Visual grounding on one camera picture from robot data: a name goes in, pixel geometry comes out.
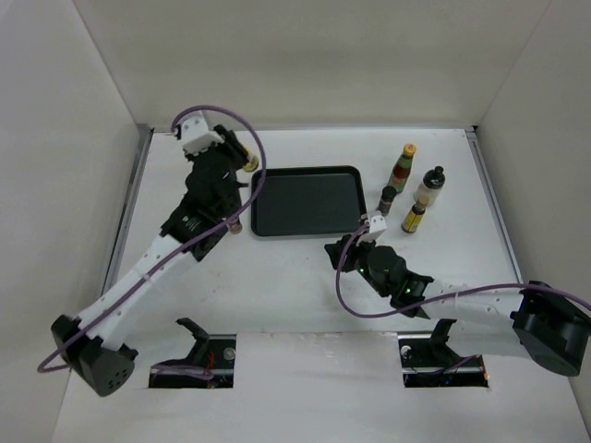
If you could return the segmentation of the small brown spice jar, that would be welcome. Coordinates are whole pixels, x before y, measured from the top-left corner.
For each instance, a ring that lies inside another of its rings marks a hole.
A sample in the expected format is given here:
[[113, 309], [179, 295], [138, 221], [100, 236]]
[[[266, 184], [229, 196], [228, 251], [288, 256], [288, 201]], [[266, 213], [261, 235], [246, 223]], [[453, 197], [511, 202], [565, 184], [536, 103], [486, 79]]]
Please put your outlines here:
[[242, 230], [243, 226], [240, 221], [233, 221], [228, 224], [228, 231], [232, 234], [240, 234]]

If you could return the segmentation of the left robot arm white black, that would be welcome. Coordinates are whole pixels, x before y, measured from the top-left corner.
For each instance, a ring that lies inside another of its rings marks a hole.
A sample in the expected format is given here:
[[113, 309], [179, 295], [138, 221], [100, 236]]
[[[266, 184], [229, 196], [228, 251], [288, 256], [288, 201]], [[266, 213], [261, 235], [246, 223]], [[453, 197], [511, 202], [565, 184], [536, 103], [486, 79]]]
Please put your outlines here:
[[135, 368], [137, 351], [125, 344], [135, 322], [176, 274], [202, 261], [242, 206], [238, 171], [250, 160], [235, 132], [217, 125], [198, 149], [186, 126], [176, 130], [192, 169], [187, 191], [132, 269], [75, 317], [59, 316], [51, 332], [67, 367], [100, 397], [115, 393]]

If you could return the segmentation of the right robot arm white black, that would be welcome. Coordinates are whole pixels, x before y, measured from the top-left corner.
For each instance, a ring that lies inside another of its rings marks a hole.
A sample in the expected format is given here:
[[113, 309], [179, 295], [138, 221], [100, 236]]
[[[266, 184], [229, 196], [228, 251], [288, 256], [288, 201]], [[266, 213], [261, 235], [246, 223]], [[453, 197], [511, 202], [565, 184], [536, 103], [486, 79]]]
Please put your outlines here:
[[439, 365], [473, 355], [529, 359], [551, 373], [579, 375], [590, 338], [590, 304], [540, 281], [468, 288], [411, 271], [392, 247], [349, 234], [324, 246], [337, 274], [357, 272], [389, 316], [436, 321], [428, 354]]

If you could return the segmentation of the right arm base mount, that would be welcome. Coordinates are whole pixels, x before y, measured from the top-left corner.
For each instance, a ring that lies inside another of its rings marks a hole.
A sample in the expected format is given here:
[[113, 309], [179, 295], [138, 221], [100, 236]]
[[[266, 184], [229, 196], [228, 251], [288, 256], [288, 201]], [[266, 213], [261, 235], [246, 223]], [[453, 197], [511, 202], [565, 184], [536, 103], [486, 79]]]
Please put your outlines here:
[[404, 386], [408, 389], [487, 388], [488, 374], [480, 355], [462, 357], [448, 345], [454, 320], [439, 320], [431, 332], [397, 336]]

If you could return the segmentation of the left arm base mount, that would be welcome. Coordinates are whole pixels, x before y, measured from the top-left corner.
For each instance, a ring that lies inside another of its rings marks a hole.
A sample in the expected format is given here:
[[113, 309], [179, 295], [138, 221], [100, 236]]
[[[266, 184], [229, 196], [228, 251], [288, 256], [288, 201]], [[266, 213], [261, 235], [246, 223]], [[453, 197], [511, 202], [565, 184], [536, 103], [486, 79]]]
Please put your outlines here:
[[234, 386], [237, 337], [209, 334], [188, 317], [176, 323], [194, 340], [188, 354], [151, 367], [149, 389], [231, 389]]

